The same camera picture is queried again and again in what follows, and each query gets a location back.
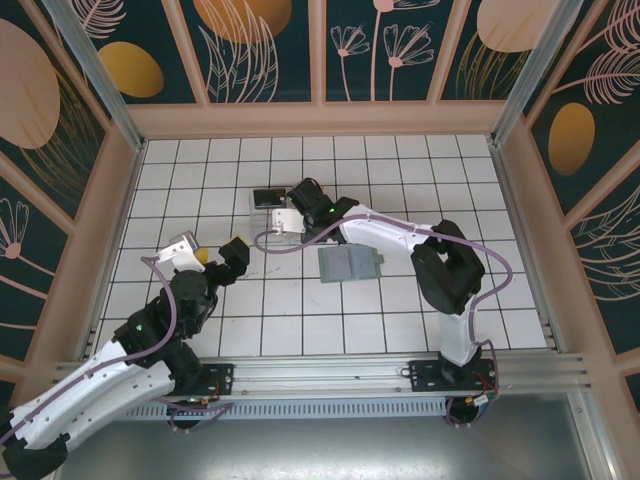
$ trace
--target leaf pattern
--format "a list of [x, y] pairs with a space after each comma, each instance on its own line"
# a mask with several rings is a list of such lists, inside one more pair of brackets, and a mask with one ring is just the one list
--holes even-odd
[[107, 39], [127, 15], [124, 0], [71, 0], [82, 29], [91, 38]]

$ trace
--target purple cable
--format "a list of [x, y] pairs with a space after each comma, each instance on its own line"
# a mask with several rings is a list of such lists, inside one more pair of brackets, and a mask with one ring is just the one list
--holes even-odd
[[214, 407], [185, 407], [185, 406], [182, 406], [182, 405], [178, 405], [177, 403], [173, 403], [173, 402], [170, 402], [168, 400], [165, 400], [164, 398], [158, 398], [158, 399], [156, 399], [156, 402], [162, 403], [162, 404], [167, 405], [169, 407], [173, 407], [176, 410], [179, 410], [179, 411], [182, 411], [182, 412], [189, 412], [189, 413], [209, 413], [209, 412], [215, 412], [216, 410], [220, 410], [220, 412], [218, 412], [212, 418], [208, 418], [206, 420], [201, 420], [193, 428], [179, 428], [175, 424], [175, 417], [176, 417], [177, 412], [173, 412], [173, 414], [171, 415], [171, 418], [169, 419], [169, 424], [171, 425], [171, 428], [173, 428], [174, 432], [176, 432], [176, 433], [184, 433], [184, 434], [197, 432], [198, 430], [202, 430], [202, 429], [205, 429], [207, 427], [210, 427], [211, 425], [216, 423], [216, 421], [222, 415], [227, 413], [233, 407], [233, 403], [223, 403], [222, 405], [216, 405]]
[[485, 247], [484, 245], [481, 245], [481, 244], [475, 243], [475, 242], [470, 242], [469, 240], [466, 240], [464, 238], [454, 237], [452, 235], [446, 235], [444, 233], [434, 232], [433, 230], [427, 230], [427, 229], [423, 229], [423, 228], [413, 229], [412, 227], [406, 225], [405, 223], [400, 222], [398, 220], [394, 220], [393, 218], [383, 217], [381, 215], [375, 215], [375, 214], [370, 214], [370, 215], [358, 214], [358, 215], [353, 215], [353, 216], [350, 216], [350, 217], [342, 218], [342, 219], [338, 220], [337, 222], [335, 222], [333, 225], [330, 225], [329, 227], [325, 228], [322, 232], [320, 232], [318, 235], [313, 237], [308, 242], [303, 243], [302, 245], [298, 245], [298, 246], [292, 247], [292, 248], [287, 248], [285, 250], [269, 250], [269, 249], [263, 247], [262, 245], [260, 245], [260, 239], [262, 237], [266, 237], [267, 235], [272, 234], [272, 233], [279, 233], [277, 230], [267, 230], [265, 232], [259, 233], [258, 235], [256, 235], [253, 243], [254, 243], [255, 247], [258, 250], [260, 250], [261, 252], [267, 253], [267, 254], [272, 254], [272, 255], [285, 255], [287, 253], [299, 252], [300, 250], [303, 250], [303, 249], [307, 248], [308, 246], [313, 245], [318, 240], [320, 240], [322, 237], [324, 237], [325, 235], [327, 235], [328, 233], [330, 233], [332, 230], [336, 229], [340, 225], [343, 225], [343, 224], [348, 223], [348, 222], [353, 222], [355, 220], [376, 220], [376, 221], [379, 221], [379, 222], [386, 223], [388, 225], [393, 225], [394, 227], [401, 228], [401, 229], [403, 229], [403, 230], [405, 230], [407, 232], [419, 233], [420, 235], [428, 235], [430, 237], [438, 238], [440, 240], [447, 240], [447, 241], [450, 241], [450, 242], [459, 243], [460, 245], [465, 245], [467, 247], [474, 248], [476, 250], [480, 250], [481, 252], [484, 252], [487, 255], [490, 255], [491, 257], [495, 258], [498, 262], [500, 262], [502, 264], [502, 266], [505, 268], [505, 270], [507, 272], [507, 278], [505, 279], [505, 281], [502, 282], [497, 287], [492, 288], [488, 292], [483, 293], [479, 297], [475, 297], [471, 301], [471, 304], [469, 305], [469, 338], [471, 338], [471, 341], [473, 342], [473, 344], [478, 346], [479, 348], [482, 348], [483, 345], [489, 345], [489, 349], [491, 350], [491, 358], [493, 360], [493, 368], [494, 368], [494, 371], [495, 371], [494, 383], [495, 383], [496, 390], [498, 390], [498, 387], [499, 387], [499, 375], [498, 375], [498, 361], [497, 361], [497, 357], [496, 357], [496, 350], [495, 350], [495, 348], [493, 346], [493, 342], [491, 341], [491, 339], [486, 339], [486, 340], [483, 340], [482, 342], [478, 342], [476, 340], [475, 326], [474, 326], [475, 325], [475, 323], [474, 323], [475, 313], [476, 313], [476, 308], [477, 308], [478, 304], [480, 302], [486, 300], [487, 298], [489, 298], [491, 295], [495, 295], [499, 291], [503, 290], [507, 285], [509, 285], [511, 283], [511, 280], [513, 280], [513, 269], [511, 268], [511, 265], [509, 265], [509, 262], [507, 262], [504, 259], [504, 257], [502, 257], [497, 252], [494, 252], [493, 250], [491, 250], [490, 248]]
[[[113, 358], [111, 360], [101, 363], [100, 365], [93, 367], [90, 370], [87, 370], [87, 372], [84, 375], [74, 378], [71, 382], [69, 382], [67, 385], [62, 387], [60, 390], [55, 392], [53, 395], [51, 395], [49, 398], [43, 401], [40, 405], [38, 405], [33, 410], [33, 412], [25, 415], [25, 417], [20, 422], [18, 422], [18, 424], [15, 427], [13, 427], [11, 430], [5, 433], [3, 437], [0, 438], [0, 446], [4, 445], [5, 442], [12, 435], [14, 435], [18, 430], [24, 427], [27, 424], [27, 422], [31, 422], [40, 412], [42, 412], [42, 410], [47, 408], [47, 406], [51, 405], [53, 401], [55, 401], [64, 393], [68, 392], [71, 388], [75, 387], [78, 383], [82, 382], [85, 378], [93, 376], [95, 373], [99, 372], [103, 368], [106, 368], [110, 365], [120, 363], [120, 362], [130, 362], [133, 360], [138, 360], [140, 358], [146, 357], [147, 355], [151, 355], [152, 353], [155, 353], [158, 350], [160, 350], [162, 347], [164, 347], [167, 344], [169, 340], [171, 340], [171, 337], [173, 336], [173, 333], [175, 332], [175, 329], [176, 329], [176, 325], [178, 323], [178, 309], [176, 307], [176, 299], [173, 296], [173, 293], [171, 292], [169, 281], [165, 278], [165, 276], [158, 269], [158, 267], [155, 266], [155, 261], [157, 260], [157, 257], [141, 257], [140, 260], [142, 260], [142, 262], [153, 271], [153, 273], [156, 275], [156, 277], [158, 277], [158, 279], [162, 283], [162, 286], [167, 292], [167, 298], [169, 299], [169, 309], [171, 311], [171, 321], [169, 323], [169, 330], [167, 330], [167, 333], [165, 334], [163, 339], [160, 340], [160, 342], [155, 344], [153, 347], [148, 348], [147, 350], [143, 350], [142, 352], [126, 355], [119, 358]], [[2, 474], [2, 475], [9, 475], [9, 476], [8, 477], [0, 476], [0, 478], [12, 477], [12, 475], [10, 474]]]

